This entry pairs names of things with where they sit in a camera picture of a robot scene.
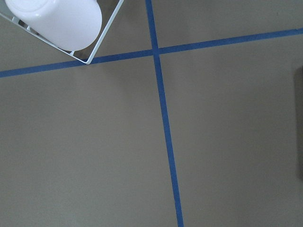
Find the white plastic cup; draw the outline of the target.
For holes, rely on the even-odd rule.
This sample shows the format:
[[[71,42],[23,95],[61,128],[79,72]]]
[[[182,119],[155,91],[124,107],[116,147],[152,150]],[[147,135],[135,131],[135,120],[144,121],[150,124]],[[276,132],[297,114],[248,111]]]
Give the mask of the white plastic cup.
[[[7,0],[14,16],[41,36],[67,51],[90,46],[102,26],[102,13],[95,0]]]

